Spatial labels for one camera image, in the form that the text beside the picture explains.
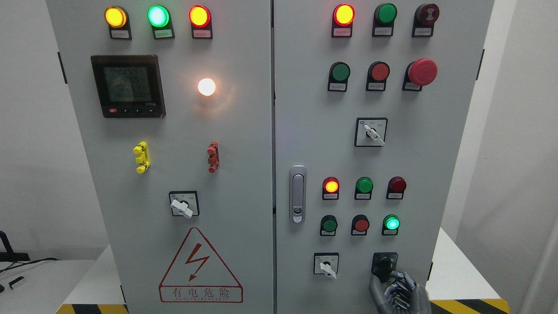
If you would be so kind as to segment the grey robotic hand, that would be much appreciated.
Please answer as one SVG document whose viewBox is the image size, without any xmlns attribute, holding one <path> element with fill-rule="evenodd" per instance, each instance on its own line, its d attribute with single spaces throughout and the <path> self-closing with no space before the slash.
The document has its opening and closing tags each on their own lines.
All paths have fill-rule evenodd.
<svg viewBox="0 0 558 314">
<path fill-rule="evenodd" d="M 431 314 L 426 287 L 407 272 L 392 272 L 384 283 L 372 275 L 369 292 L 379 314 Z"/>
</svg>

